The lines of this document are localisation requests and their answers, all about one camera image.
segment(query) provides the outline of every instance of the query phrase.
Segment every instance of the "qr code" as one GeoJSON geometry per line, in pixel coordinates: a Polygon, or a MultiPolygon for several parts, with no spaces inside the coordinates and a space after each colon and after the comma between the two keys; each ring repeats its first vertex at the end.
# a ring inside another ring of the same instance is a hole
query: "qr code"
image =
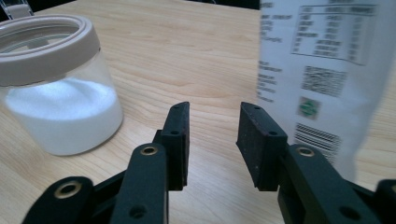
{"type": "Polygon", "coordinates": [[[302,88],[337,97],[344,87],[345,79],[346,73],[344,72],[306,66],[302,88]]]}
{"type": "Polygon", "coordinates": [[[334,164],[335,156],[341,144],[341,138],[337,135],[297,123],[294,142],[316,148],[329,163],[334,164]]]}

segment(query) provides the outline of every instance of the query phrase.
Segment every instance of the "package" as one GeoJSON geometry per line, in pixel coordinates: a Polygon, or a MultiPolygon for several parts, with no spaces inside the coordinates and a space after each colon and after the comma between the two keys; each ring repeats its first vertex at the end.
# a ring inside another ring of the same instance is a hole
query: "package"
{"type": "Polygon", "coordinates": [[[257,94],[289,136],[348,180],[389,79],[394,0],[261,2],[257,94]]]}

